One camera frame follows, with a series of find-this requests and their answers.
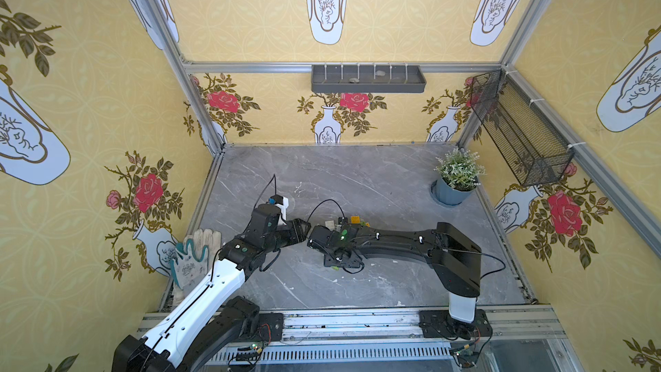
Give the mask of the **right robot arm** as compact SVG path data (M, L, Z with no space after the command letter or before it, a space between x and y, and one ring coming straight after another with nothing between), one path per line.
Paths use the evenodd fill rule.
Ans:
M362 270L370 258L418 261L430 267L449 292L449 316L475 321L480 296L482 251L452 224L403 232L342 223L334 230L316 226L308 246L324 256L326 267Z

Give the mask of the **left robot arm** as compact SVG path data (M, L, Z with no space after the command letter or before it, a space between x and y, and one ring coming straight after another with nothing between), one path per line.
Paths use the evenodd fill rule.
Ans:
M141 338L128 336L118 345L112 369L197 371L227 344L253 335L260 308L236 291L269 253L304 242L310 229L305 220L285 220L276 204L254 208L246 229L220 248L182 303Z

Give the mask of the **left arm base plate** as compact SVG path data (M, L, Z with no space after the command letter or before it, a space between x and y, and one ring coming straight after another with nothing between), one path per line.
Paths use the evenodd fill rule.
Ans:
M256 322L256 329L240 335L234 340L235 344L247 342L280 342L284 331L283 313L260 313Z

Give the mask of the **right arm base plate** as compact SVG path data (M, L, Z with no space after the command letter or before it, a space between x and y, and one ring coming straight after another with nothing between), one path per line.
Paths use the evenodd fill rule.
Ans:
M471 323L453 319L449 310L423 310L418 313L418 317L418 325L426 339L478 340L492 337L493 334L486 312L482 309L476 310Z

